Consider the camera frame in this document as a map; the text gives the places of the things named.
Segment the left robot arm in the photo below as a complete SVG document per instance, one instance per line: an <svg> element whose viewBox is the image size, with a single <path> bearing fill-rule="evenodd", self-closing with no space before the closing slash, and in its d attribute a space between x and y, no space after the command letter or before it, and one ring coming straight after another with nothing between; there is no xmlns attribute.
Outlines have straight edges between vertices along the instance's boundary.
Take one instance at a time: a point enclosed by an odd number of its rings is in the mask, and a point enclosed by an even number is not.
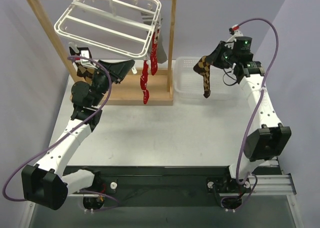
<svg viewBox="0 0 320 228"><path fill-rule="evenodd" d="M72 193L104 190L100 172L81 168L64 175L64 170L81 143L97 127L112 84L120 83L134 65L134 60L116 63L99 60L91 83L77 81L73 84L73 113L67 127L41 159L22 169L22 189L26 200L57 210Z"/></svg>

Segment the white plastic clip hanger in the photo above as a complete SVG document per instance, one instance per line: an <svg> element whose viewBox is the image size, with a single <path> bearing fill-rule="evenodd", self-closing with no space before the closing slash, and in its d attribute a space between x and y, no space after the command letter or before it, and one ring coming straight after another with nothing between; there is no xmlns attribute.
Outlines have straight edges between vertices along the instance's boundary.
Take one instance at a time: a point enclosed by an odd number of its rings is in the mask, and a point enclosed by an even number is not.
<svg viewBox="0 0 320 228"><path fill-rule="evenodd" d="M54 31L70 41L103 49L134 60L148 59L152 50L155 26L145 25L141 12L161 17L160 0L107 0L96 5L94 0L72 0L54 24Z"/></svg>

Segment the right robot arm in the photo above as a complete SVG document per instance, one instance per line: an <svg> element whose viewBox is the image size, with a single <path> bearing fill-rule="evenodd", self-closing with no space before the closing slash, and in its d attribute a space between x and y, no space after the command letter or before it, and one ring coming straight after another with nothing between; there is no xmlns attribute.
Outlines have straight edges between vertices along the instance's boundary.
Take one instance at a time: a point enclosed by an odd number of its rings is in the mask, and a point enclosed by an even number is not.
<svg viewBox="0 0 320 228"><path fill-rule="evenodd" d="M280 156L292 131L283 125L272 105L266 87L267 71L251 52L252 38L233 35L221 41L210 54L210 63L231 69L252 112L240 146L237 162L229 166L222 187L232 192L262 163Z"/></svg>

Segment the brown argyle sock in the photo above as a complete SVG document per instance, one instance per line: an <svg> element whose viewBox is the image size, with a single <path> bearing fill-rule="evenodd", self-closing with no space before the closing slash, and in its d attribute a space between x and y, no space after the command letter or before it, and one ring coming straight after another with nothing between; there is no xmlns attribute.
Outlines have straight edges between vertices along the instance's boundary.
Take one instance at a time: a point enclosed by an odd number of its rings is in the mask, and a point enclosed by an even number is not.
<svg viewBox="0 0 320 228"><path fill-rule="evenodd" d="M210 65L206 62L206 56L202 56L199 61L194 65L193 70L202 76L203 78L203 96L208 98L211 95L211 66L216 67L216 65Z"/></svg>
<svg viewBox="0 0 320 228"><path fill-rule="evenodd" d="M76 75L80 78L84 78L84 80L88 83L88 84L92 84L92 79L94 76L94 72L95 72L95 68L87 68L82 66L79 63L76 63L77 66L77 72Z"/></svg>

